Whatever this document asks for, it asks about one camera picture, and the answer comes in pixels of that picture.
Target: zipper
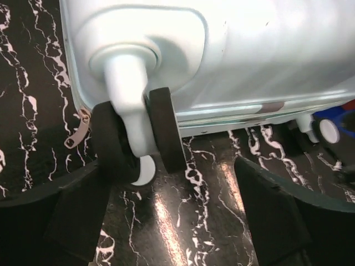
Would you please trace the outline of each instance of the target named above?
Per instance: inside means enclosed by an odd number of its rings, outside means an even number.
[[[77,131],[72,136],[69,136],[64,142],[64,146],[68,149],[77,147],[83,141],[89,131],[91,118],[90,112],[86,108],[81,107],[78,111],[78,114],[80,117],[79,127]]]

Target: marble floor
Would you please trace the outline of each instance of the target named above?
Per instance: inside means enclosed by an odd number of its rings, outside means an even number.
[[[30,190],[95,159],[79,125],[65,65],[57,1],[0,0],[0,198]],[[355,202],[333,184],[341,167],[321,147],[304,153],[285,125],[184,139],[189,168],[154,185],[115,188],[94,261],[99,266],[258,265],[233,171],[236,156],[311,190]]]

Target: black rubber wheel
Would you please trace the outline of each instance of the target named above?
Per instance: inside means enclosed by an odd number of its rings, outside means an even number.
[[[94,107],[91,128],[93,148],[105,177],[122,185],[137,181],[140,159],[132,153],[123,120],[109,101]]]
[[[164,167],[168,173],[186,169],[186,158],[169,88],[149,92],[147,110]]]

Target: suitcase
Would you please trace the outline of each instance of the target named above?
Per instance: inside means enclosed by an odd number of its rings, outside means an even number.
[[[69,147],[95,127],[94,107],[110,103],[129,157],[159,152],[174,172],[184,165],[182,137],[295,120],[315,143],[312,114],[355,99],[352,1],[60,0],[60,8],[75,107],[87,118]],[[107,138],[109,122],[98,123],[94,142]]]

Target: white wheel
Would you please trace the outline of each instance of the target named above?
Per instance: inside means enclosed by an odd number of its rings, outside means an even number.
[[[339,130],[331,120],[323,119],[319,124],[319,129],[324,139],[330,144],[335,144],[339,142]]]
[[[143,156],[140,158],[140,174],[136,182],[131,185],[137,187],[145,186],[150,183],[155,177],[155,162],[151,156]]]

